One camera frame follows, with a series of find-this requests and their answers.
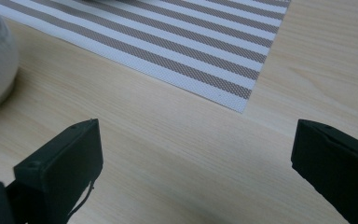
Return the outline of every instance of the striped placemat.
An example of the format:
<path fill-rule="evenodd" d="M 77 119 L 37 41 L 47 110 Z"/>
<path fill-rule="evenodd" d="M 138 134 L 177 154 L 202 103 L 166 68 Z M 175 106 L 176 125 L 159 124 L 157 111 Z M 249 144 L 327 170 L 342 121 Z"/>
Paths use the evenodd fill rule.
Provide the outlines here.
<path fill-rule="evenodd" d="M 0 0 L 0 14 L 242 112 L 290 0 Z"/>

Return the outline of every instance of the wood grain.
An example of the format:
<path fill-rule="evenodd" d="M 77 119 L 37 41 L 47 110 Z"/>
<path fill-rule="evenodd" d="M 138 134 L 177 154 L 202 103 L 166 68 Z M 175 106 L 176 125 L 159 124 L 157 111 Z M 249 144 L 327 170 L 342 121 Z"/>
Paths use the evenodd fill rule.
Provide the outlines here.
<path fill-rule="evenodd" d="M 73 123 L 104 168 L 70 223 L 346 223 L 291 168 L 298 119 L 358 138 L 358 1 L 294 0 L 243 114 L 34 29 L 0 106 L 0 180 Z"/>

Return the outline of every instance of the light wood surface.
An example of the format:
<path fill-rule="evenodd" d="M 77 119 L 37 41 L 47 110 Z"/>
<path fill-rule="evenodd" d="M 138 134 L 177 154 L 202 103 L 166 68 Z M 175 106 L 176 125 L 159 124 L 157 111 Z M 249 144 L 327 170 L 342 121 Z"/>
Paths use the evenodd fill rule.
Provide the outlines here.
<path fill-rule="evenodd" d="M 243 114 L 7 23 L 21 67 L 0 106 L 0 180 L 100 121 L 103 172 L 70 223 L 346 223 L 290 156 L 298 119 L 358 138 L 358 1 L 293 0 Z"/>

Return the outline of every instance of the gray and white stripes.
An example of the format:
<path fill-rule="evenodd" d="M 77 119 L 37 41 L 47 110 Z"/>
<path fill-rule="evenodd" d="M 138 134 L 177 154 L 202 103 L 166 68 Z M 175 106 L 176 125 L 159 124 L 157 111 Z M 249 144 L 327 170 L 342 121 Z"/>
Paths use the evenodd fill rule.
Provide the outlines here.
<path fill-rule="evenodd" d="M 243 111 L 289 1 L 0 0 L 0 13 Z"/>

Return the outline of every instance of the wooden table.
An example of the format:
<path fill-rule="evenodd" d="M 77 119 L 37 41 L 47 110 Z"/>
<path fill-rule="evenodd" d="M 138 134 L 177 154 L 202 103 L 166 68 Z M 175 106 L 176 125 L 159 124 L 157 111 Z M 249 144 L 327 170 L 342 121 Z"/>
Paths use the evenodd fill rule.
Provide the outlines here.
<path fill-rule="evenodd" d="M 358 1 L 293 0 L 243 114 L 7 23 L 21 67 L 0 106 L 0 180 L 100 121 L 103 172 L 70 223 L 346 223 L 290 156 L 298 119 L 358 138 Z"/>

